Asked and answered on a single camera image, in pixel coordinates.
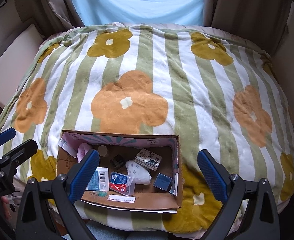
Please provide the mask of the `person's hand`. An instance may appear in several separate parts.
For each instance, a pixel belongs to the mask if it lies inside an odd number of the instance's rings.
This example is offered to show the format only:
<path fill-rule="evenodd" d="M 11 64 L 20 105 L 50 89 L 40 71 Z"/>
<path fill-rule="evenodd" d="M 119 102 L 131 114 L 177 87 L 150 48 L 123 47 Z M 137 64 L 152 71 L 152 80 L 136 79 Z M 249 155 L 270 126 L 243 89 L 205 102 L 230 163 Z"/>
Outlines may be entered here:
<path fill-rule="evenodd" d="M 5 218 L 8 221 L 10 221 L 11 220 L 11 213 L 10 213 L 10 210 L 8 208 L 9 207 L 9 200 L 5 196 L 2 196 L 0 199 L 1 199 L 2 209 L 3 209 L 3 212 L 4 212 Z"/>

